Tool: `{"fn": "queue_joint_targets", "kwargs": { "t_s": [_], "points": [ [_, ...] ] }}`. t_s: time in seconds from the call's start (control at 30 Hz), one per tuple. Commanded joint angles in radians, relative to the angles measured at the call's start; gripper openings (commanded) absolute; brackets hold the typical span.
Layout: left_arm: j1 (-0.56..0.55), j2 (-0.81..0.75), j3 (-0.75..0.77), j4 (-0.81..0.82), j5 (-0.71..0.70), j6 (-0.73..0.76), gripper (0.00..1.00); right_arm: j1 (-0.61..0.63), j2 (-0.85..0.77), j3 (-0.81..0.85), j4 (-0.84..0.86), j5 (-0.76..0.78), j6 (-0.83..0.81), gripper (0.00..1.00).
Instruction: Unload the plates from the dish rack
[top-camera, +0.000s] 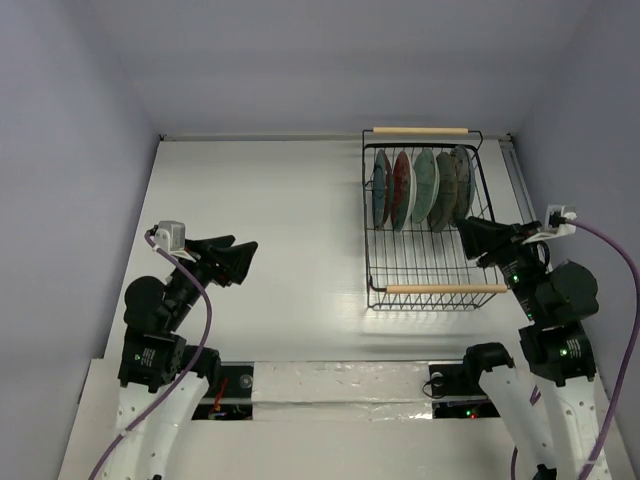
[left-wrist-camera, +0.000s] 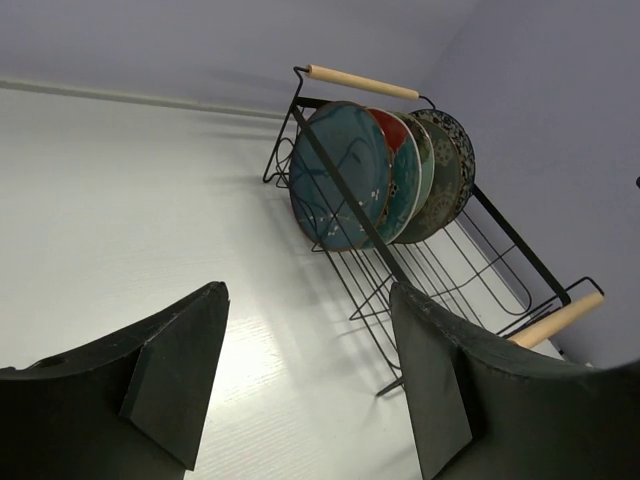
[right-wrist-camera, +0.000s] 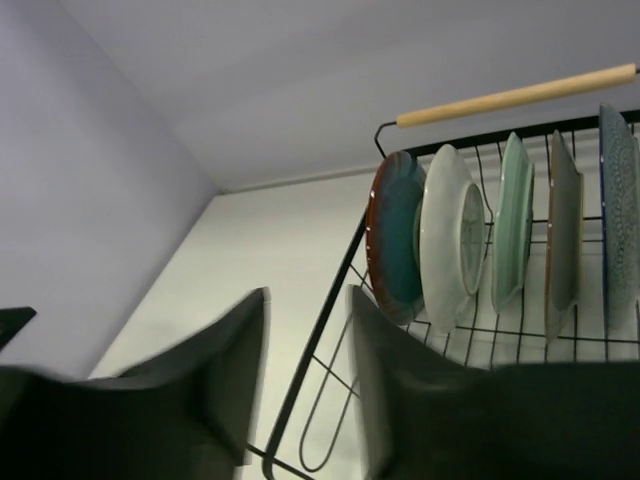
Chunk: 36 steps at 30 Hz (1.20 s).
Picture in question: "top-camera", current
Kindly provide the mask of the grey reindeer plate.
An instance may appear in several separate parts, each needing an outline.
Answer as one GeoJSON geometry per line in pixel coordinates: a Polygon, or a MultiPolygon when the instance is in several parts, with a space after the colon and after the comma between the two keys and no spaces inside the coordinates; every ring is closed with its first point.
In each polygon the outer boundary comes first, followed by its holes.
{"type": "Polygon", "coordinates": [[[457,176],[452,156],[443,151],[436,157],[440,183],[439,191],[429,214],[429,226],[434,233],[442,232],[452,218],[457,197],[457,176]]]}

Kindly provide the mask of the blue floral white plate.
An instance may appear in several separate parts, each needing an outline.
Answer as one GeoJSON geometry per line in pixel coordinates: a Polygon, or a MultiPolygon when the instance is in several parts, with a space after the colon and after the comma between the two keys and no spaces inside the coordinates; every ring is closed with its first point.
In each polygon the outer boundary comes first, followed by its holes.
{"type": "Polygon", "coordinates": [[[457,176],[457,197],[453,210],[452,220],[466,218],[469,215],[474,202],[476,185],[475,173],[471,156],[462,145],[457,145],[451,150],[457,176]]]}

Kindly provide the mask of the light green plate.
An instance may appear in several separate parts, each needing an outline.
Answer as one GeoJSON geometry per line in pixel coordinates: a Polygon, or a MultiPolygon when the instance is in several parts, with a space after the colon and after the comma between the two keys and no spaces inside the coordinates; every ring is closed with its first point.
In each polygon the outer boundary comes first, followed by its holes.
{"type": "Polygon", "coordinates": [[[435,204],[440,183],[439,169],[431,149],[424,149],[414,160],[416,200],[411,216],[413,223],[421,223],[435,204]]]}

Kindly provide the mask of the black wire dish rack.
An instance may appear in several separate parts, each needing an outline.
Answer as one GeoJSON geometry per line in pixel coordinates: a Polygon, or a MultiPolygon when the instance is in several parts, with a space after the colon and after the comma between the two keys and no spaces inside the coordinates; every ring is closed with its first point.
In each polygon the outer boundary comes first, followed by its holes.
{"type": "Polygon", "coordinates": [[[480,149],[468,129],[374,127],[361,134],[367,305],[467,311],[506,292],[499,271],[467,258],[457,222],[494,219],[480,149]]]}

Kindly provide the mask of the red and blue plate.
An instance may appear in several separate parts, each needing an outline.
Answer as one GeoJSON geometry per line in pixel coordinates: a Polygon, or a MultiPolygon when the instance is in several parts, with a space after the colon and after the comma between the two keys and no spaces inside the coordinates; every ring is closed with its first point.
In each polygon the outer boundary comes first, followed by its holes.
{"type": "Polygon", "coordinates": [[[415,171],[405,151],[401,151],[396,158],[393,180],[392,227],[395,232],[401,232],[410,223],[417,190],[415,171]]]}

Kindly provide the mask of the dark blue plate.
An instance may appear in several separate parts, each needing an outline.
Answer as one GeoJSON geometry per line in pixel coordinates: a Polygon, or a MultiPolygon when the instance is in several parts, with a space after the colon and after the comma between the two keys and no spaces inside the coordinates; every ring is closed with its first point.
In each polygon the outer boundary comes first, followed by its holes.
{"type": "Polygon", "coordinates": [[[386,152],[380,149],[376,153],[372,180],[372,219],[375,230],[381,230],[389,218],[392,191],[391,162],[386,152]]]}

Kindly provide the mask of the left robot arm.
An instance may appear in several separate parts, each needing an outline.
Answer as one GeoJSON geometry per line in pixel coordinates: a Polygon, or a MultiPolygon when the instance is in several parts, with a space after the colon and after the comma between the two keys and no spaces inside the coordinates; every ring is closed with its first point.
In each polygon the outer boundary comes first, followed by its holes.
{"type": "Polygon", "coordinates": [[[166,280],[139,277],[125,290],[115,437],[92,479],[166,478],[198,404],[220,389],[220,354],[206,345],[213,323],[206,289],[242,284],[258,249],[232,235],[189,240],[173,221],[144,239],[173,270],[166,280]]]}

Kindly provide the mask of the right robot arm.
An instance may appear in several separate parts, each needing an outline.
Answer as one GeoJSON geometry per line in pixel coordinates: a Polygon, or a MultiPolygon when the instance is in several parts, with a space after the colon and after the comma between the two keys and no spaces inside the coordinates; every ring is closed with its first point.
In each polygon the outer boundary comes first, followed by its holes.
{"type": "Polygon", "coordinates": [[[459,219],[465,256],[483,269],[495,267],[529,323],[519,342],[548,420],[542,422],[526,394],[516,389],[512,357],[499,343],[468,348],[460,368],[462,384],[484,391],[499,411],[523,461],[535,479],[609,476],[601,454],[595,405],[596,365],[583,320],[599,310],[598,285],[584,266],[550,263],[548,240],[574,233],[566,217],[553,225],[501,224],[459,219]]]}

